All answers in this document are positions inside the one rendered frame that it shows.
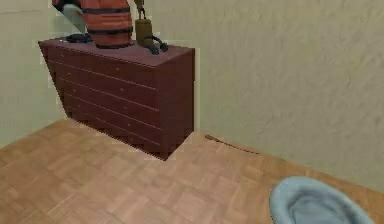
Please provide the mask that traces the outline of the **dark red chest of drawers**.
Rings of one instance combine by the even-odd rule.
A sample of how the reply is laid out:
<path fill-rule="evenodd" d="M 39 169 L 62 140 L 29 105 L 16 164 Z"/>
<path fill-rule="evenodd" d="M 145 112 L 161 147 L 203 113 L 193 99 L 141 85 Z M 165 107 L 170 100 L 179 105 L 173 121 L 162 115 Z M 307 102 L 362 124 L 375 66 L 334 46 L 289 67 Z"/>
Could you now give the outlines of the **dark red chest of drawers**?
<path fill-rule="evenodd" d="M 166 160 L 194 131 L 195 50 L 38 43 L 66 115 Z"/>

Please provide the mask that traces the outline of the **olive brown toy figure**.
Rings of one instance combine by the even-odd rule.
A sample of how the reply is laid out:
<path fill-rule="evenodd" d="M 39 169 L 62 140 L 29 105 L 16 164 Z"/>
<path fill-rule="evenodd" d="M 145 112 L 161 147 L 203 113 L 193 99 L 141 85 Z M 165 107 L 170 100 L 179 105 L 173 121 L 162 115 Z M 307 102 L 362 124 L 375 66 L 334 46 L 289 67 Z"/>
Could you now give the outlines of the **olive brown toy figure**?
<path fill-rule="evenodd" d="M 159 51 L 166 52 L 168 45 L 160 38 L 153 35 L 152 22 L 146 17 L 144 0 L 134 0 L 139 17 L 135 20 L 136 42 L 153 55 L 158 55 Z"/>

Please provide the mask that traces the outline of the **orange barrel with black bands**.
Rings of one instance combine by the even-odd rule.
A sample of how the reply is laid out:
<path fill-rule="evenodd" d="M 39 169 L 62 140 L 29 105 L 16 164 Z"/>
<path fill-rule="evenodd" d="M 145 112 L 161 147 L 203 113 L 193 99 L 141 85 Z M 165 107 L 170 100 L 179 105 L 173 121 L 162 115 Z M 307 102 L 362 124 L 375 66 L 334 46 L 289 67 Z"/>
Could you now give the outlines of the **orange barrel with black bands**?
<path fill-rule="evenodd" d="M 132 44 L 133 23 L 127 0 L 80 0 L 80 6 L 97 48 L 118 49 Z"/>

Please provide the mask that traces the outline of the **small black flat object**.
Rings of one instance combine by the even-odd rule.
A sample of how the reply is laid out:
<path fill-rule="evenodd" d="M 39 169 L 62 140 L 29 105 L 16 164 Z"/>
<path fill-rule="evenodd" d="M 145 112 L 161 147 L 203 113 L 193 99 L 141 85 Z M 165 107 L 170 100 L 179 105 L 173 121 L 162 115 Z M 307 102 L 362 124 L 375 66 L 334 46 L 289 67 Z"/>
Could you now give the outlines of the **small black flat object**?
<path fill-rule="evenodd" d="M 88 43 L 92 38 L 88 34 L 71 34 L 65 38 L 69 43 Z"/>

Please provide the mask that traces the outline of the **pale blue round cushion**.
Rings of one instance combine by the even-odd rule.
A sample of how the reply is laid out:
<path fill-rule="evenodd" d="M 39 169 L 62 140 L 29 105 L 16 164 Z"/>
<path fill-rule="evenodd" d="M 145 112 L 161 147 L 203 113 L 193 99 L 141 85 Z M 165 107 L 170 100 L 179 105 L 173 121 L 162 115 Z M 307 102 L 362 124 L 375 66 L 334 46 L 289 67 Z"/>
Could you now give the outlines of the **pale blue round cushion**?
<path fill-rule="evenodd" d="M 281 180 L 271 191 L 269 209 L 274 224 L 375 224 L 346 194 L 305 176 Z"/>

